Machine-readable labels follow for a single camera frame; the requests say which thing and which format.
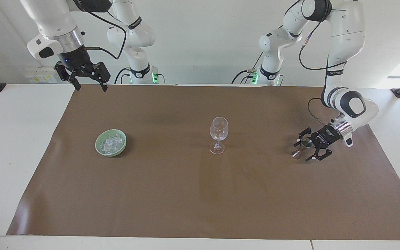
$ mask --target table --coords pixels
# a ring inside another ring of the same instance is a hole
[[[390,162],[400,177],[400,99],[394,98],[386,90],[359,89],[366,98],[376,101],[381,109],[379,116],[370,123],[379,143],[382,145]],[[0,235],[5,235],[13,218],[21,195],[29,183],[36,166],[49,144],[68,101],[73,93],[71,85],[31,85],[13,84],[0,93]],[[242,240],[182,240],[174,239],[112,239],[112,238],[80,238],[80,237],[0,237],[1,245],[22,246],[22,244],[38,244],[58,246],[66,245],[70,249],[73,244],[115,246],[115,244],[138,244],[140,249],[171,249],[183,247],[187,243],[191,248],[222,249],[220,244],[236,244],[240,249],[311,249],[310,241],[242,241]],[[357,248],[369,246],[369,242],[313,241],[314,250],[335,248]],[[372,242],[377,246],[396,247],[400,242]]]

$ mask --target wine glass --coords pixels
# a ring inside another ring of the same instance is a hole
[[[227,120],[223,117],[216,117],[212,122],[209,133],[216,142],[213,142],[209,146],[209,150],[215,155],[220,155],[225,151],[225,146],[220,141],[223,141],[227,137],[229,127]]]

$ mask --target green light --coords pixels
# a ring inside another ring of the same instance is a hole
[[[252,83],[257,84],[257,80],[259,80],[259,74],[254,73],[254,78],[252,79]]]
[[[152,73],[152,78],[154,79],[154,83],[157,83],[157,81],[158,81],[157,75]]]

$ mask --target white table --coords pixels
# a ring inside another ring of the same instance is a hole
[[[12,84],[0,93],[0,235],[5,235],[73,91],[71,85]],[[381,109],[370,125],[400,177],[400,99],[386,90],[358,91],[376,101]],[[311,250],[311,243],[314,250],[400,249],[400,242],[0,236],[0,249],[27,249],[28,245],[29,249],[99,249],[102,246],[134,250]]]

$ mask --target bowl of ice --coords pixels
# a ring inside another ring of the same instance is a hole
[[[114,157],[126,147],[126,135],[121,130],[108,130],[95,141],[95,149],[100,155]]]

